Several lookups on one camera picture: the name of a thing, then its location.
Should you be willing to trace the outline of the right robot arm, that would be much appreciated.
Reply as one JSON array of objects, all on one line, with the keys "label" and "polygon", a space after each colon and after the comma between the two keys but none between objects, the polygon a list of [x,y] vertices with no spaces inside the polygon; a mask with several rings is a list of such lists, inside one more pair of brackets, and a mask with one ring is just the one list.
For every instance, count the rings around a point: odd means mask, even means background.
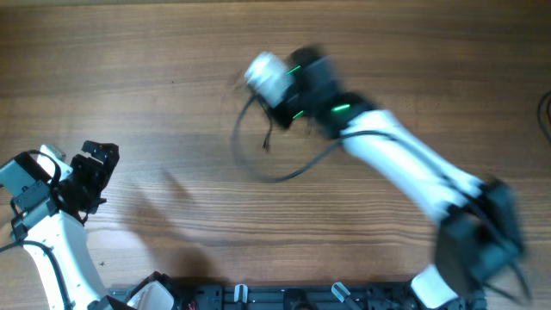
[{"label": "right robot arm", "polygon": [[428,309],[486,287],[524,254],[515,202],[499,180],[485,183],[411,134],[393,114],[339,85],[329,59],[309,46],[288,62],[261,53],[245,78],[282,127],[315,120],[344,150],[381,173],[437,227],[432,264],[410,288]]}]

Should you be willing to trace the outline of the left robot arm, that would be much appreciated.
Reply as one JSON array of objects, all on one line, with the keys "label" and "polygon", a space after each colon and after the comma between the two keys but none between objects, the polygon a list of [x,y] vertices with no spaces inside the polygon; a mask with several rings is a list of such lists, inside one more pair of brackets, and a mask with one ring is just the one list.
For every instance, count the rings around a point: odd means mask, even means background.
[{"label": "left robot arm", "polygon": [[51,309],[109,307],[84,224],[105,203],[102,192],[119,159],[116,144],[86,140],[69,164],[56,148],[43,146],[1,167],[1,185],[12,196],[11,246],[33,259]]}]

